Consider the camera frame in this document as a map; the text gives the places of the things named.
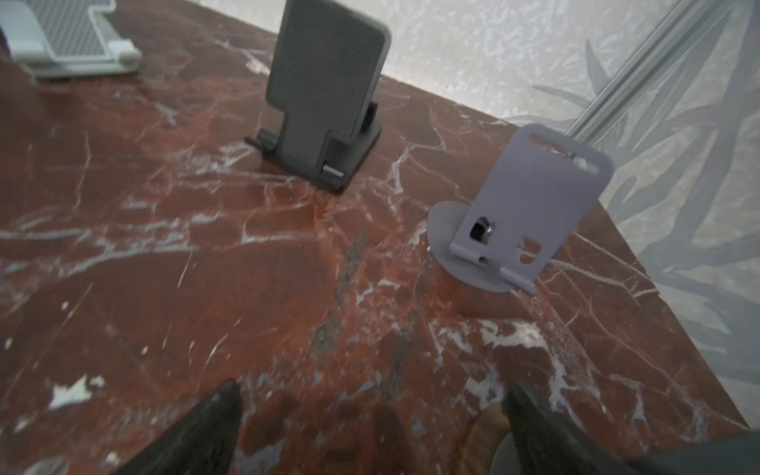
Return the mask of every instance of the textured rubber pad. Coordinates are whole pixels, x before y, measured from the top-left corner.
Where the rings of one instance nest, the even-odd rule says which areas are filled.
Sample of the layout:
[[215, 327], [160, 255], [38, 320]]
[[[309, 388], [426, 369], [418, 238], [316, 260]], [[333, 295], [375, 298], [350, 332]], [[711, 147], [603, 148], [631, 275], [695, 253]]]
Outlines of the textured rubber pad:
[[116, 0], [24, 1], [37, 16], [47, 36], [53, 59], [109, 58], [93, 25], [92, 15], [113, 12]]
[[288, 0], [267, 88], [285, 113], [277, 154], [315, 166], [328, 134], [353, 140], [390, 44], [383, 25], [330, 0]]

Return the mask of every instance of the white wall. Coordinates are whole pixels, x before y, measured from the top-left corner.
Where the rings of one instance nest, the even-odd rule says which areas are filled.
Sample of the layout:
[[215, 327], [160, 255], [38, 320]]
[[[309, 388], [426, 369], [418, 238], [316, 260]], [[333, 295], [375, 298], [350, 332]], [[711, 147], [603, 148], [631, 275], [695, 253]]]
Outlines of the white wall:
[[[196, 0], [265, 30], [284, 0]], [[393, 44], [384, 73], [493, 116], [533, 115], [567, 128], [606, 81], [587, 73], [588, 41], [609, 76], [676, 0], [343, 0], [385, 23]], [[564, 99], [533, 88], [551, 84]]]

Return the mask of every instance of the black pointed object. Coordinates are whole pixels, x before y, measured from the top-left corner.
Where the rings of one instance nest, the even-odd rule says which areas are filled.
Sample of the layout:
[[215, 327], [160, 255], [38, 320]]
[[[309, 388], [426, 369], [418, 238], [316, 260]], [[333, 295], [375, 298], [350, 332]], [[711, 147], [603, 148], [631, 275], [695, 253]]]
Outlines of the black pointed object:
[[240, 387], [227, 380], [113, 475], [225, 475], [241, 416]]
[[246, 143], [332, 192], [345, 189], [378, 140], [372, 102], [391, 34], [332, 0], [287, 0], [267, 85], [285, 115], [280, 134]]

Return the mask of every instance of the red marble surface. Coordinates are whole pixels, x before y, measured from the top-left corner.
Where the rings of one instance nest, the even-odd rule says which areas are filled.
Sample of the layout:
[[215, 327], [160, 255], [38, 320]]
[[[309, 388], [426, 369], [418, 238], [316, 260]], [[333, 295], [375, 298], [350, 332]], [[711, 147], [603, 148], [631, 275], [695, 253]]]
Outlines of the red marble surface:
[[241, 142], [279, 120], [273, 35], [119, 5], [136, 76], [0, 64], [0, 472], [107, 473], [225, 378], [233, 473], [446, 473], [516, 379], [623, 458], [744, 430], [600, 207], [534, 298], [432, 260], [429, 207], [471, 201], [514, 126], [383, 78], [380, 140], [329, 195]]

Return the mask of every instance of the marble countertop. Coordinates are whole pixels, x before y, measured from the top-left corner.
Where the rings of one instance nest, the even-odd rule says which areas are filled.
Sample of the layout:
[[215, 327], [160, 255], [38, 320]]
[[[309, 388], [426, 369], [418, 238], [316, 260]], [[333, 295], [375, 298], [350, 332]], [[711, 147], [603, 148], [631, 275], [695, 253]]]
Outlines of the marble countertop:
[[136, 76], [35, 83], [0, 53], [0, 471], [108, 473], [225, 378], [233, 473], [446, 473], [516, 379], [621, 458], [745, 430], [601, 207], [535, 297], [435, 263], [429, 207], [471, 201], [513, 125], [382, 78], [330, 195], [242, 142], [280, 120], [274, 35], [119, 7]]

